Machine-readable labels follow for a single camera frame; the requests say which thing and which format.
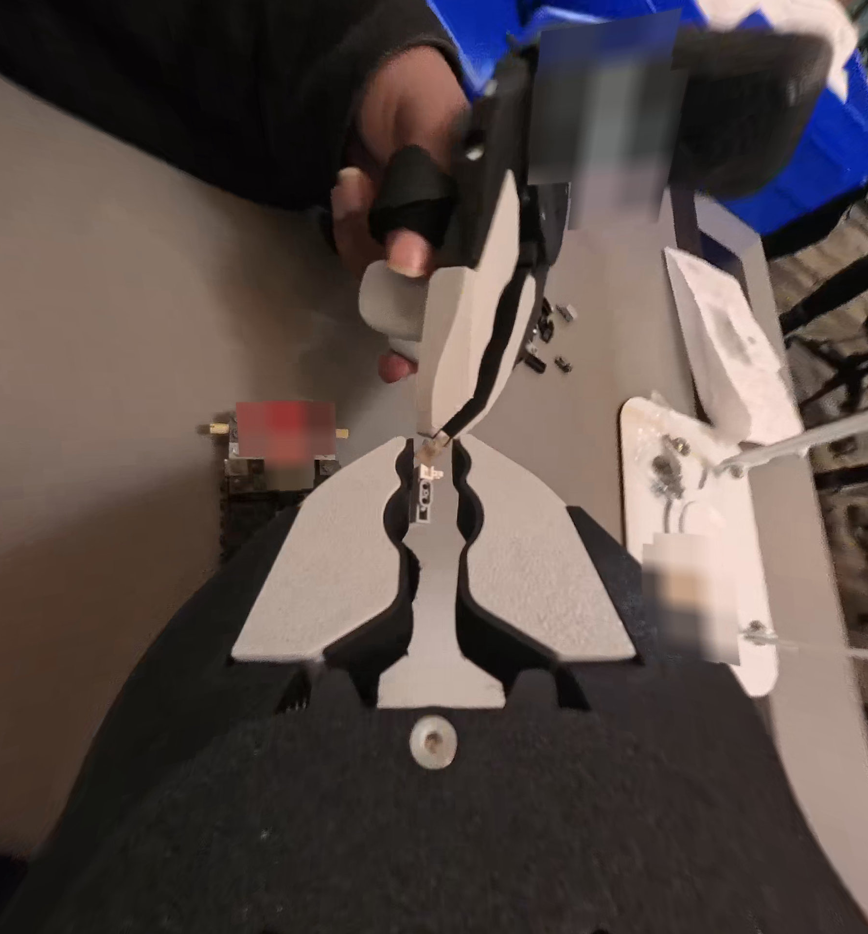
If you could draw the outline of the blue bin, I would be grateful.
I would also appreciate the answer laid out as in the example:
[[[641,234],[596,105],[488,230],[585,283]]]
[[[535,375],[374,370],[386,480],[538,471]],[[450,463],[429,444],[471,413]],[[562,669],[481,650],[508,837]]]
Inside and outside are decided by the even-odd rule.
[[[868,76],[858,33],[835,1],[430,1],[458,52],[469,96],[505,54],[548,28],[678,11],[686,26],[811,33],[830,43],[827,85],[795,154],[757,193],[723,204],[759,234],[771,234],[868,183]]]

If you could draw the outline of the grey metal rod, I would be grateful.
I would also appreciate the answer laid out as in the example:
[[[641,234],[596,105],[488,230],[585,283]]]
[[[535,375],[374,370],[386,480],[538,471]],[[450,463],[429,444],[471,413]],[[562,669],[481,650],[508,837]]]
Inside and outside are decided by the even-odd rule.
[[[739,637],[745,642],[757,647],[773,647],[792,652],[803,651],[827,654],[868,662],[868,648],[866,647],[853,647],[848,644],[838,644],[836,646],[818,645],[790,639],[781,639],[775,631],[768,629],[767,626],[756,620],[751,621],[743,628],[739,632]]]
[[[802,457],[813,448],[865,433],[868,433],[868,410],[816,426],[772,445],[742,451],[720,461],[712,468],[712,473],[717,476],[729,473],[734,477],[741,477],[744,473],[772,461],[790,456]]]

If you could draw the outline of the light grey brick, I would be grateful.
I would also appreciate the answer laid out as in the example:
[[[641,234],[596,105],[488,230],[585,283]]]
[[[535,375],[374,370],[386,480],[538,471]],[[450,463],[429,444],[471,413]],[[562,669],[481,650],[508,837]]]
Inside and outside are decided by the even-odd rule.
[[[411,524],[429,524],[432,521],[433,501],[444,471],[418,456],[410,476],[408,520]]]

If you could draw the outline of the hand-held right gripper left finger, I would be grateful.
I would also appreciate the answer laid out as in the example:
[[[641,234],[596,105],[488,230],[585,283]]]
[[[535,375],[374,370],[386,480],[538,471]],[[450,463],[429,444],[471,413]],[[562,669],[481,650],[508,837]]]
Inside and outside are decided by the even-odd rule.
[[[231,649],[236,662],[344,664],[409,593],[413,442],[397,436],[300,505]]]

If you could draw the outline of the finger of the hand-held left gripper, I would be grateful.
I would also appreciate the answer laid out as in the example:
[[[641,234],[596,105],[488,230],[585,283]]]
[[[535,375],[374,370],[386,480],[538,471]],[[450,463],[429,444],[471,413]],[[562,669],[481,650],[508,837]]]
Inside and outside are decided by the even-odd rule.
[[[478,425],[495,406],[533,330],[534,309],[540,304],[532,269],[518,266],[496,305],[492,331],[482,353],[471,398],[446,424],[448,439],[459,438]]]
[[[443,431],[471,398],[496,305],[519,266],[520,198],[512,171],[503,179],[478,265],[442,267],[428,284],[416,375],[416,429]]]

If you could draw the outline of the person's left hand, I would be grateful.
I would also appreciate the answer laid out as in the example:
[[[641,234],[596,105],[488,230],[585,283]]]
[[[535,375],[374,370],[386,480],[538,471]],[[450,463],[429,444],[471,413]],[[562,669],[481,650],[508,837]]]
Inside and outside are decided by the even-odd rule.
[[[370,234],[369,212],[394,154],[424,149],[443,173],[451,169],[454,131],[468,101],[451,65],[430,47],[410,49],[370,77],[358,106],[352,145],[330,193],[337,254],[354,279],[385,260],[405,277],[427,277],[436,252],[418,233],[398,230],[381,246]]]

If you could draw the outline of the toy car chassis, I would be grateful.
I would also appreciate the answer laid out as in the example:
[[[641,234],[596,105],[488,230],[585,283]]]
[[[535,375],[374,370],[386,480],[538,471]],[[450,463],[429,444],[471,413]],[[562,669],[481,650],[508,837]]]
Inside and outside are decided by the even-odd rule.
[[[200,423],[195,433],[207,437],[222,458],[219,484],[219,565],[224,566],[246,543],[286,509],[296,509],[341,467],[337,448],[316,455],[311,465],[269,467],[263,459],[240,455],[235,412]]]

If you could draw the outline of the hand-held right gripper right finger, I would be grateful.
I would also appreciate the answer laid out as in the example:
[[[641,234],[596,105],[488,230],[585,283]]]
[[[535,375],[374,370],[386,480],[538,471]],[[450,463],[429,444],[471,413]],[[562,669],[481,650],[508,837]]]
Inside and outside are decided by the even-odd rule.
[[[485,442],[454,445],[470,608],[564,663],[626,661],[635,646],[565,502]]]

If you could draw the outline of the clear bag of small parts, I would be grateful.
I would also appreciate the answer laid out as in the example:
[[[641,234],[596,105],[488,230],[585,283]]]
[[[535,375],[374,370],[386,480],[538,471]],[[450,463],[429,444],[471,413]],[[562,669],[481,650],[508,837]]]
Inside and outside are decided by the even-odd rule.
[[[655,533],[717,535],[723,520],[712,473],[719,436],[707,422],[653,401],[644,405],[639,463]]]

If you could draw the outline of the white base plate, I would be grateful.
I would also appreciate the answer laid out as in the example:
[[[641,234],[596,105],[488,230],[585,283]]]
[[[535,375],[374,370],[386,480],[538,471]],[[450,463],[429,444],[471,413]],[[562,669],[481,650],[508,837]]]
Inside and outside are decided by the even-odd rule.
[[[713,474],[717,481],[716,506],[720,508],[723,520],[717,535],[655,533],[651,525],[649,491],[639,463],[647,400],[631,398],[624,403],[619,414],[623,524],[627,549],[640,561],[645,550],[658,544],[678,545],[683,536],[696,539],[696,544],[708,552],[708,581],[723,590],[708,597],[709,606],[715,606],[720,612],[720,618],[712,620],[713,631],[719,637],[731,635],[731,624],[734,624],[737,647],[725,655],[731,662],[731,671],[745,694],[754,699],[767,697],[778,682],[778,649],[757,647],[739,637],[739,632],[755,620],[775,631],[750,484],[744,474],[741,477],[729,473]],[[737,445],[731,445],[719,436],[713,467],[739,452]]]

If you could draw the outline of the person's left forearm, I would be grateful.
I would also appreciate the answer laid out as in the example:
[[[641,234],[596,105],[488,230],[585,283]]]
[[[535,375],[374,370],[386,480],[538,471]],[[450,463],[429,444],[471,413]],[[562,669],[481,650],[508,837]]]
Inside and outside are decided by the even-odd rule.
[[[226,192],[328,202],[370,78],[428,49],[427,2],[0,1],[0,74]]]

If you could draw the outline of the grey desk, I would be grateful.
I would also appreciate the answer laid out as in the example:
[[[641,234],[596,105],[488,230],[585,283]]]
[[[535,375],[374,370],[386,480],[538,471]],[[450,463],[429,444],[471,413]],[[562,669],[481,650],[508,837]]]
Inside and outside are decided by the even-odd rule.
[[[692,381],[659,240],[577,231],[551,276],[579,317],[564,377],[517,371],[477,435],[619,535],[616,415]],[[0,77],[0,854],[60,817],[101,719],[214,571],[218,504],[199,423],[238,401],[327,399],[358,458],[414,426],[385,387],[355,284],[302,216],[212,189]],[[812,481],[755,476],[777,622],[843,636]],[[788,660],[805,660],[794,653]],[[772,710],[814,830],[868,908],[868,757],[843,675],[790,673]]]

